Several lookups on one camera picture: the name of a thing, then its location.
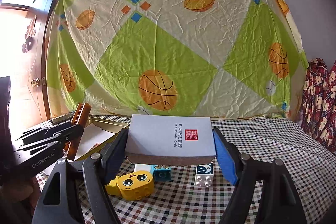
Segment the silver bolt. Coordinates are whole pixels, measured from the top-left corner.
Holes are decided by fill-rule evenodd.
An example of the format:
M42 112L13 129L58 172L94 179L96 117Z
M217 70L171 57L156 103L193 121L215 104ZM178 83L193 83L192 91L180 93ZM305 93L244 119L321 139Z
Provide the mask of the silver bolt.
M99 159L99 158L100 158L100 154L99 154L99 153L93 153L93 154L91 155L91 158L92 158L93 160Z
M246 153L241 153L240 154L240 158L242 160L249 160L250 159L250 155L249 154L246 154Z
M283 163L284 163L284 162L283 162L281 159L276 159L276 160L275 160L275 164L276 164L276 165L283 165Z
M57 163L58 163L58 164L64 164L65 161L66 161L65 158L61 158L61 159L58 159L58 160L57 160Z

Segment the orange comb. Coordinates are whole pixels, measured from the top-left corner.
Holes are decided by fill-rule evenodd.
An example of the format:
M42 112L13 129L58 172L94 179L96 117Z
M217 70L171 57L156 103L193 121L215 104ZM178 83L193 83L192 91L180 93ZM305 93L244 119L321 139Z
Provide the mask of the orange comb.
M89 117L91 110L91 106L88 103L79 103L77 106L77 109L75 111L75 114L73 115L72 124L80 124L83 128L85 128L85 124L87 122L87 119ZM79 136L78 138L72 140L70 142L70 146L68 148L68 153L67 153L67 159L69 160L74 160L77 149L79 146L79 143L81 141L82 136Z

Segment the yellow toy block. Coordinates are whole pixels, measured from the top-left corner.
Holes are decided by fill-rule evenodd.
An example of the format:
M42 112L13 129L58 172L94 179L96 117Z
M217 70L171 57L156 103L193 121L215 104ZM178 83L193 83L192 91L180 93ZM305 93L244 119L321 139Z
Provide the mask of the yellow toy block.
M153 175L148 171L139 170L118 178L117 186L124 199L140 200L154 192Z
M117 180L119 176L116 176L114 180L111 180L108 185L105 185L105 189L109 195L121 196L120 190L117 186Z

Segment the gold door handle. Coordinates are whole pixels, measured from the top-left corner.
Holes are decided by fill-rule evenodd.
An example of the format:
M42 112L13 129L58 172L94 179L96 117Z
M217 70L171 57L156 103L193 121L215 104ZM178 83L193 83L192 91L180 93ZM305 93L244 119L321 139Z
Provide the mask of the gold door handle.
M36 78L36 79L32 80L31 81L31 86L39 87L40 86L40 79Z

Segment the checkered tablecloth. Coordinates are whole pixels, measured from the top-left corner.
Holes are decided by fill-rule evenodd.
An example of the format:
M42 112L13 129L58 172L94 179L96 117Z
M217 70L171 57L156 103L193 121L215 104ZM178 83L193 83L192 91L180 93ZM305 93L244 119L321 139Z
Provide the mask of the checkered tablecloth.
M130 122L130 118L107 116ZM305 134L296 123L285 119L212 121L228 142L255 160L283 160L302 201L308 223L317 223L336 197L336 157ZM155 192L141 201L130 202L110 196L121 222L125 223L218 223L233 193L218 162L214 162L214 180L210 188L194 187L196 166L172 166L173 182L155 182ZM133 171L125 160L119 175ZM43 188L45 178L38 176ZM257 182L246 223L253 223L258 211L262 182ZM84 183L78 184L86 223L94 223Z

